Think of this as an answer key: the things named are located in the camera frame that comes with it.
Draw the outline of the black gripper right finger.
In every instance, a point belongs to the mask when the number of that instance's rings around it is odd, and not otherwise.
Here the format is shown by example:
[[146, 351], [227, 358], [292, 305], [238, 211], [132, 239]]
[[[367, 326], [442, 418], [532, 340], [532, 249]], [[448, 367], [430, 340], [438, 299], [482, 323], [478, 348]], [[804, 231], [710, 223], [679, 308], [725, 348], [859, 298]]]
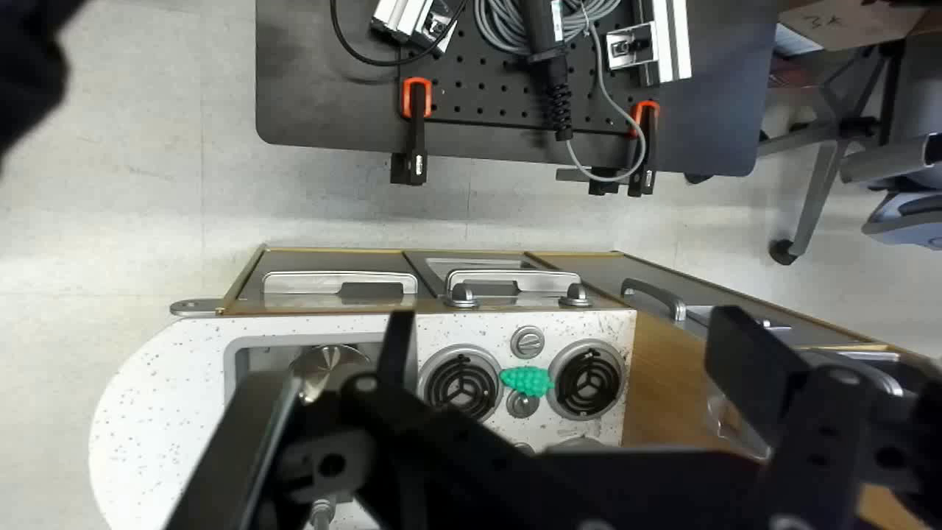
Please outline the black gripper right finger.
[[942, 520], [942, 377], [903, 384], [859, 358], [810, 361], [740, 305], [710, 314], [704, 367], [768, 443], [745, 530], [853, 530], [865, 486]]

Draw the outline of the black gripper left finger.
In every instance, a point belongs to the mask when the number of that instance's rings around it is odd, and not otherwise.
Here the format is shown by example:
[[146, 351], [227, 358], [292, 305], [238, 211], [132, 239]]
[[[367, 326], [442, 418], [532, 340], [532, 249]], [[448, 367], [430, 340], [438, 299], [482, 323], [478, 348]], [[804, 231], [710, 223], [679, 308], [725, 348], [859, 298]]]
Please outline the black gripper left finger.
[[391, 490], [391, 435], [367, 401], [405, 396], [413, 311], [394, 311], [380, 348], [302, 345], [289, 364], [244, 371], [166, 530], [302, 530], [317, 501]]

